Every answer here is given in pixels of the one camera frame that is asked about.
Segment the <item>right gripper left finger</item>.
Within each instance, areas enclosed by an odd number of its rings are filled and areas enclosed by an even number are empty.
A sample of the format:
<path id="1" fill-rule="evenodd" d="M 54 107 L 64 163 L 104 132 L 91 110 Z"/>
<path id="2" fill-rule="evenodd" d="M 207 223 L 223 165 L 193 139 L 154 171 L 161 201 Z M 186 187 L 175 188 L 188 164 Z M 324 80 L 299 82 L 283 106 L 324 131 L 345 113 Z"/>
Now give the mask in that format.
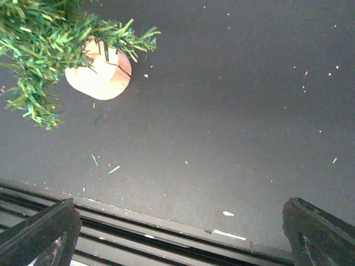
<path id="1" fill-rule="evenodd" d="M 70 265 L 82 221 L 67 198 L 1 233 L 1 265 Z"/>

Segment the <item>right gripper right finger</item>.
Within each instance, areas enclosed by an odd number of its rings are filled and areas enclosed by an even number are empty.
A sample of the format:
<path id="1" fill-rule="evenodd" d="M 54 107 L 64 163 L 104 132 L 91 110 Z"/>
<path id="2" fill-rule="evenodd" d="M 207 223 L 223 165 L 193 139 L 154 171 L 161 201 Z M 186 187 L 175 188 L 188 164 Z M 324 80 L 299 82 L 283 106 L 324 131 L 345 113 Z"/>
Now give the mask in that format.
<path id="1" fill-rule="evenodd" d="M 354 265 L 354 226 L 298 197 L 282 215 L 294 265 Z"/>

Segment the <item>small green christmas tree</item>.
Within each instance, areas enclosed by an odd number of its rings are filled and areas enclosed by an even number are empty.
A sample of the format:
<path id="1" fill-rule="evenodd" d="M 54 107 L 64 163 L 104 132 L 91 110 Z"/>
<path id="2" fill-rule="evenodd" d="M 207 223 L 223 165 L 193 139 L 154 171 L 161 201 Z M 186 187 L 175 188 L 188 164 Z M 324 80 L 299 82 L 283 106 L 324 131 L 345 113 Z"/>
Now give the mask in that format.
<path id="1" fill-rule="evenodd" d="M 10 109 L 24 111 L 50 130 L 59 125 L 55 106 L 46 89 L 54 86 L 67 69 L 93 69 L 85 45 L 99 45 L 109 59 L 109 49 L 137 60 L 137 51 L 156 49 L 158 30 L 152 27 L 136 35 L 131 23 L 105 21 L 82 10 L 82 1 L 2 1 L 1 55 L 4 67 L 16 73 L 17 85 L 7 100 Z"/>

